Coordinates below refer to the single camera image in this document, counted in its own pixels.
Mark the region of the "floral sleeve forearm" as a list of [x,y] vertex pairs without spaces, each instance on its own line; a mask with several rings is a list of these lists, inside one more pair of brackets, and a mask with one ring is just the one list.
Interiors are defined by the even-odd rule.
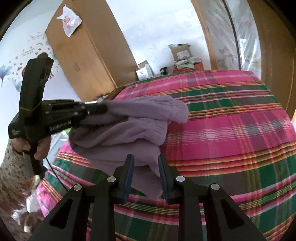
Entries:
[[41,210],[37,210],[29,212],[21,224],[13,219],[14,212],[25,207],[33,181],[34,178],[27,175],[23,155],[8,141],[1,163],[1,218],[17,240],[28,239],[44,218]]

